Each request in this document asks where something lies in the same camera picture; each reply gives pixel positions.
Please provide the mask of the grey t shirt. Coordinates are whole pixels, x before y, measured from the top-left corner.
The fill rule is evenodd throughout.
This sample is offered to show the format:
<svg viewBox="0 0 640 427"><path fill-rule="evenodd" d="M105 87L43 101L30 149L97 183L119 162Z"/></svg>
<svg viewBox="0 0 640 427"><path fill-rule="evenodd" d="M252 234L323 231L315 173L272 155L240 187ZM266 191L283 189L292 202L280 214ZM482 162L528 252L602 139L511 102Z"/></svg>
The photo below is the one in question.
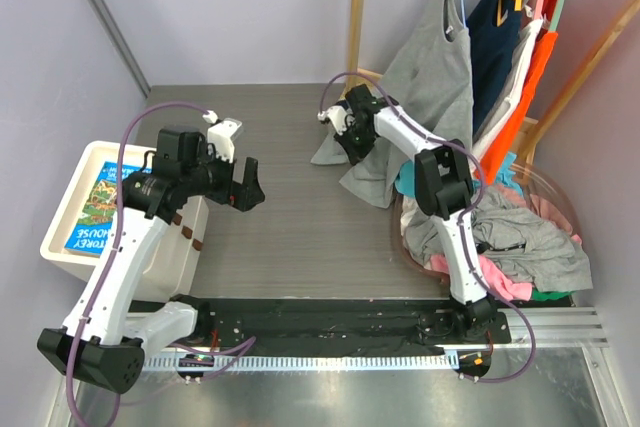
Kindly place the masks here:
<svg viewBox="0 0 640 427"><path fill-rule="evenodd" d="M426 0L419 22L380 85L426 130L472 149L471 41L455 0ZM361 200L387 208L396 179L408 174L410 164L401 150L379 138L339 183Z"/></svg>

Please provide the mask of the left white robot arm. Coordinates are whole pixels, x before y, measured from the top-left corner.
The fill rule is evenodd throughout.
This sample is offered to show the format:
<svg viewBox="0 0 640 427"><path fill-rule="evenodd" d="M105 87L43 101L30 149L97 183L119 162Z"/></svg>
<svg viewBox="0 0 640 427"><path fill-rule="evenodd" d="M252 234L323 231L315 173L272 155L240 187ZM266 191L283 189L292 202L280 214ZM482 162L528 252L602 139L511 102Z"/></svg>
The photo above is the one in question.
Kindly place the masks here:
<svg viewBox="0 0 640 427"><path fill-rule="evenodd" d="M81 298L61 327L39 335L38 351L58 372L124 394L146 358L181 339L200 346L211 338L209 303L189 295L172 297L139 322L127 323L126 316L144 269L189 199L204 196L241 212L264 202L256 159L247 158L242 181L233 179L234 140L241 130L241 122L230 118L205 133L160 130L150 171L135 171L124 180L124 212L115 215Z"/></svg>

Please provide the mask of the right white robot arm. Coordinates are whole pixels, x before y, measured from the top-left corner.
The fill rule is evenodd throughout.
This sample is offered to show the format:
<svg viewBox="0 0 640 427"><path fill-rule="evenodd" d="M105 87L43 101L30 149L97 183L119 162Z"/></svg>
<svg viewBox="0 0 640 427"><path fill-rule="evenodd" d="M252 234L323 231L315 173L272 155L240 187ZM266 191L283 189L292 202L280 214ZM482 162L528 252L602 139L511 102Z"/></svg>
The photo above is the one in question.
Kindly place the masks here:
<svg viewBox="0 0 640 427"><path fill-rule="evenodd" d="M486 339L497 321L497 307L473 240L473 185L462 144L431 133L391 99L374 97L366 85L349 90L318 120L333 127L334 139L353 165L364 160L379 138L412 161L417 205L434 222L448 266L453 333L465 342Z"/></svg>

